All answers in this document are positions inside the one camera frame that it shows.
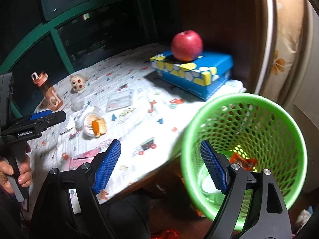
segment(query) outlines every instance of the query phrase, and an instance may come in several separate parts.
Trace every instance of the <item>wooden floor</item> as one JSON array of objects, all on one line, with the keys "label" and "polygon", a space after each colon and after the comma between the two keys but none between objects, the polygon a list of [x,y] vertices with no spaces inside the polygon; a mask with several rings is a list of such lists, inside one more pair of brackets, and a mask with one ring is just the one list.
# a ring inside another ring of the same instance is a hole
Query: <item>wooden floor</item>
[{"label": "wooden floor", "polygon": [[[301,194],[289,210],[291,225],[303,209],[314,208],[319,202],[319,189],[309,194]],[[211,225],[207,218],[198,217],[190,208],[190,199],[184,185],[175,182],[174,187],[161,200],[154,200],[150,212],[150,229],[152,234],[161,230],[174,228],[180,233],[180,239],[201,239]]]},{"label": "wooden floor", "polygon": [[154,201],[150,212],[151,233],[174,228],[180,233],[180,239],[203,238],[212,222],[198,217],[189,205],[185,187],[182,183],[176,184],[174,191],[168,192],[162,200]]}]

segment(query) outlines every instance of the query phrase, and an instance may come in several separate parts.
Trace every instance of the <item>orange snack wrapper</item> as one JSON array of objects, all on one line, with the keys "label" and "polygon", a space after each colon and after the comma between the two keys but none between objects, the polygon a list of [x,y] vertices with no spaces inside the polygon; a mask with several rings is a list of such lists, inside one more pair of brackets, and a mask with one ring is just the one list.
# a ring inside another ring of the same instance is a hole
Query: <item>orange snack wrapper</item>
[{"label": "orange snack wrapper", "polygon": [[233,153],[229,162],[231,164],[239,164],[246,171],[252,171],[254,166],[257,164],[257,159],[244,159],[238,153]]}]

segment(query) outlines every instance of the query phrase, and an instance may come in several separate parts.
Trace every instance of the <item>beige curtain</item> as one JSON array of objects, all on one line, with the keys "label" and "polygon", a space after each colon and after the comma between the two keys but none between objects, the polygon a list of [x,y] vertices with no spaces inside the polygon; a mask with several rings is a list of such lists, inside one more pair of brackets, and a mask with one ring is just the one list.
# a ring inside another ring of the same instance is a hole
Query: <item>beige curtain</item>
[{"label": "beige curtain", "polygon": [[298,58],[304,2],[305,0],[276,0],[277,40],[275,53],[270,74],[266,78],[264,89],[261,92],[262,96],[274,102],[282,103],[287,93],[283,86]]}]

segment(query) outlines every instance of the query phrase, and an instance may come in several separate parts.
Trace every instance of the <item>plush toy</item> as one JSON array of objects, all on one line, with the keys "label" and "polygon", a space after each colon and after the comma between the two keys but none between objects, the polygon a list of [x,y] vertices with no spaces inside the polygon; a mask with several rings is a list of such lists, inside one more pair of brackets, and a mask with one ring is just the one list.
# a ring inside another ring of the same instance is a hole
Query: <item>plush toy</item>
[{"label": "plush toy", "polygon": [[70,83],[72,85],[72,92],[76,93],[82,91],[85,87],[85,83],[87,82],[88,78],[84,77],[81,74],[76,74],[75,76],[70,76]]}]

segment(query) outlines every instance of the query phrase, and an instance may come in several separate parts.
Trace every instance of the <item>red apple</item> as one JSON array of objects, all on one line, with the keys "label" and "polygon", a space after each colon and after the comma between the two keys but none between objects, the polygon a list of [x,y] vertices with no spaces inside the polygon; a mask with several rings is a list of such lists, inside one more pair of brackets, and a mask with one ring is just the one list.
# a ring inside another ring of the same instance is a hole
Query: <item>red apple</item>
[{"label": "red apple", "polygon": [[171,43],[173,56],[180,61],[195,60],[203,51],[201,37],[192,30],[187,30],[175,35]]}]

